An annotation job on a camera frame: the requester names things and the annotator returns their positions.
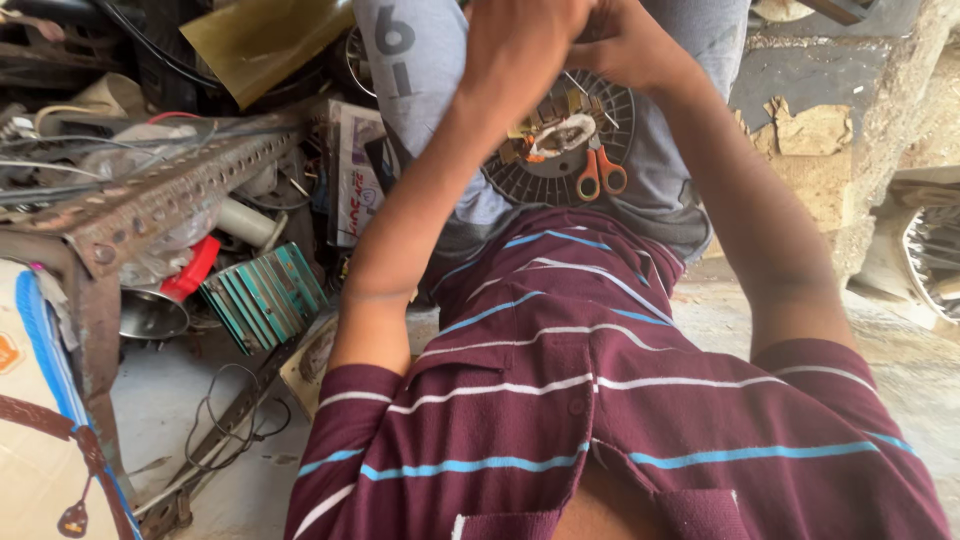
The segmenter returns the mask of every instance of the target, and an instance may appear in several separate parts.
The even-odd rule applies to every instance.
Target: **green heat sink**
[[[217,272],[200,290],[245,355],[304,331],[326,296],[297,244]]]

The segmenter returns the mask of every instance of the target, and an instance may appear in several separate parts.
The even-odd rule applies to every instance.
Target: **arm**
[[[328,368],[398,374],[410,364],[405,312],[473,171],[560,72],[590,0],[485,0],[473,10],[467,65],[430,143],[364,230],[350,260]],[[537,20],[528,25],[525,21]]]
[[[753,312],[753,354],[781,341],[826,339],[853,348],[827,247],[804,205],[743,136],[699,64],[636,0],[603,0],[600,40],[576,45],[585,67],[650,96]]]

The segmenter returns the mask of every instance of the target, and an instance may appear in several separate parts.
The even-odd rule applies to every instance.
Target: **orange scissors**
[[[627,171],[607,159],[607,151],[600,144],[600,137],[590,138],[587,148],[587,167],[577,179],[577,195],[584,201],[600,196],[600,189],[610,195],[619,195],[627,188]]]

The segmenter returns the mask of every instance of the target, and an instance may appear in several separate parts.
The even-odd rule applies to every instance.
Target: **light gray jeans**
[[[642,3],[729,98],[743,54],[750,0]],[[353,9],[380,112],[403,163],[423,151],[460,82],[468,24],[454,0],[355,0]],[[687,261],[696,260],[709,245],[712,226],[698,208],[689,173],[660,110],[646,97],[634,97],[634,143],[623,163],[630,177],[627,190],[589,208],[671,246]],[[511,204],[477,170],[444,228],[435,259],[470,257],[522,211],[534,208]]]

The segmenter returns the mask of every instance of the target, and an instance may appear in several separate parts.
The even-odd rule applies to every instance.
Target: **striped polo shirt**
[[[683,271],[609,217],[548,209],[427,276],[442,330],[405,377],[326,375],[285,538],[547,540],[588,454],[677,538],[948,538],[863,358],[700,351],[671,318]]]

